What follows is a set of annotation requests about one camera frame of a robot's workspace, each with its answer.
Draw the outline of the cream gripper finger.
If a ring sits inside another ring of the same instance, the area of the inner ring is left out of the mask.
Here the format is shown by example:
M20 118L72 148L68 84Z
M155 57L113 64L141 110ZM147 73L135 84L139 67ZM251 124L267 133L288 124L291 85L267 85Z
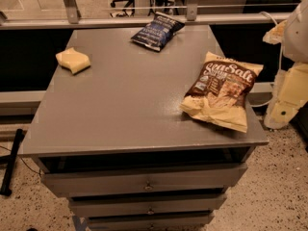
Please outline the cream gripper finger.
M277 25L275 25L272 29L267 31L263 36L263 42L269 44L277 44L282 42L282 38L284 36L285 26L287 21L284 20Z

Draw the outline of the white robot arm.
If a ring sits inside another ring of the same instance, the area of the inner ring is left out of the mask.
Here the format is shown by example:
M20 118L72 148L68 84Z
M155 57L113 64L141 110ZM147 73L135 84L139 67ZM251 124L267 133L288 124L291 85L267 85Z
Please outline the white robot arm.
M291 15L267 31L263 41L281 44L282 55L294 62L279 69L264 124L270 129L285 127L308 102L308 0L302 0Z

